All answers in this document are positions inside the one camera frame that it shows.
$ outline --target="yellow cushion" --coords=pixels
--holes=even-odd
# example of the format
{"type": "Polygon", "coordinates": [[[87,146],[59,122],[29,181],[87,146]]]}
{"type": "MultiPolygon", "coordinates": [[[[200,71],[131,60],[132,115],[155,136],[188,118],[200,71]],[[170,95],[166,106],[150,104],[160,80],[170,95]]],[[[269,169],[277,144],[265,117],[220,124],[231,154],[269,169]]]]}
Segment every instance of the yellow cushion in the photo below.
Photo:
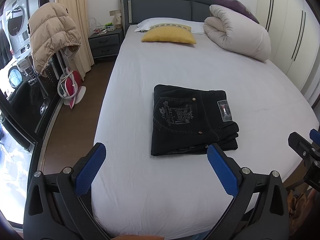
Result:
{"type": "Polygon", "coordinates": [[[150,27],[150,30],[143,36],[141,41],[167,41],[196,44],[191,33],[191,27],[181,24],[157,24],[150,27]]]}

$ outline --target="wooden floor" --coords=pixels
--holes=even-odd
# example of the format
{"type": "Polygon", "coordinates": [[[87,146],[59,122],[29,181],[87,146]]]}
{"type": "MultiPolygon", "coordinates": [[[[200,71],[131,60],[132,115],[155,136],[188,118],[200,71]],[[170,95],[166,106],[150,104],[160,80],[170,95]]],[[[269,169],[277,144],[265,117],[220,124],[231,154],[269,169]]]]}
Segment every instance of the wooden floor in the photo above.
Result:
{"type": "Polygon", "coordinates": [[[52,128],[44,155],[44,174],[72,167],[93,146],[101,105],[114,66],[112,61],[93,65],[83,85],[86,93],[71,110],[63,105],[52,128]]]}

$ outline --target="drawer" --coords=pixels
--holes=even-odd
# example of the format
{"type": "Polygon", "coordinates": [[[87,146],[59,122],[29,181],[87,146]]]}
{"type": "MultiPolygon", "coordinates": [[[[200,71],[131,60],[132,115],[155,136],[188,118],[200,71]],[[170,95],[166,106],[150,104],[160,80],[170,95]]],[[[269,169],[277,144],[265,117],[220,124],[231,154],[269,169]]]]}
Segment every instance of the drawer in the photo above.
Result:
{"type": "Polygon", "coordinates": [[[108,55],[118,54],[120,50],[120,45],[113,46],[104,46],[97,49],[92,49],[92,56],[95,57],[103,57],[108,55]]]}
{"type": "Polygon", "coordinates": [[[119,35],[107,35],[101,36],[93,39],[89,39],[89,44],[91,49],[110,46],[110,45],[117,45],[119,43],[119,35]]]}

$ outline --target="gray upholstered headboard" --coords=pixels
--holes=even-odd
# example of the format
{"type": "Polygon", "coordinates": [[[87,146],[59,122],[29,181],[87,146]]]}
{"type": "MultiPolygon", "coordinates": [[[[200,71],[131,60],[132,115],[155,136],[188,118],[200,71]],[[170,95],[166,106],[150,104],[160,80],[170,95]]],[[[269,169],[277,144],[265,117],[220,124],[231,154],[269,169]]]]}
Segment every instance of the gray upholstered headboard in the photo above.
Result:
{"type": "Polygon", "coordinates": [[[153,17],[170,17],[204,22],[212,0],[121,0],[124,34],[132,24],[153,17]]]}

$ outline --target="beige down jacket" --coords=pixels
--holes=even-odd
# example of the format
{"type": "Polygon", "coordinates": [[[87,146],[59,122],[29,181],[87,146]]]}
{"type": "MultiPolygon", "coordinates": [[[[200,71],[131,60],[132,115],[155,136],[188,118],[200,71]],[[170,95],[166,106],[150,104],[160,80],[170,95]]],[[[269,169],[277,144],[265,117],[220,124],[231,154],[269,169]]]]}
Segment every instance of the beige down jacket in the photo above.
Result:
{"type": "Polygon", "coordinates": [[[31,54],[37,73],[43,73],[49,59],[60,49],[72,59],[81,45],[76,24],[60,3],[46,3],[36,10],[29,19],[29,28],[31,54]]]}

